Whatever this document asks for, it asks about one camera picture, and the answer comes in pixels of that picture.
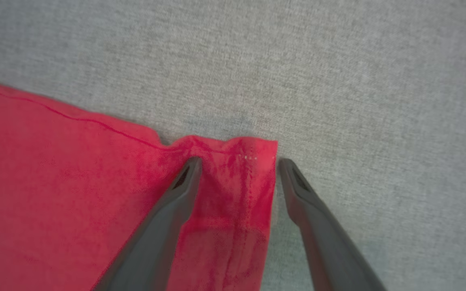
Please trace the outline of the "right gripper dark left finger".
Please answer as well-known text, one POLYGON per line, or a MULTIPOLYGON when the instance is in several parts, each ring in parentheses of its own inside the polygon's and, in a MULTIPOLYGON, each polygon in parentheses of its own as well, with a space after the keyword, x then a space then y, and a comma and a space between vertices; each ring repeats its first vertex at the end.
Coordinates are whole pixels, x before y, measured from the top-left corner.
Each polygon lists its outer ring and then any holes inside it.
POLYGON ((102 274, 95 291, 164 291, 180 230, 192 214, 202 173, 191 157, 102 274))

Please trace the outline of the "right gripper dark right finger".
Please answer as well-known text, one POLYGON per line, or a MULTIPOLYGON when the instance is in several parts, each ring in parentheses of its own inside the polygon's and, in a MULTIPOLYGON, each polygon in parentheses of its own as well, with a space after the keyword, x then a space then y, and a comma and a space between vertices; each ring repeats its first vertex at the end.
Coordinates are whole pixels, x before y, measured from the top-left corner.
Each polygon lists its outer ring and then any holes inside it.
POLYGON ((300 229, 315 291, 384 291, 385 286, 296 163, 278 168, 290 219, 300 229))

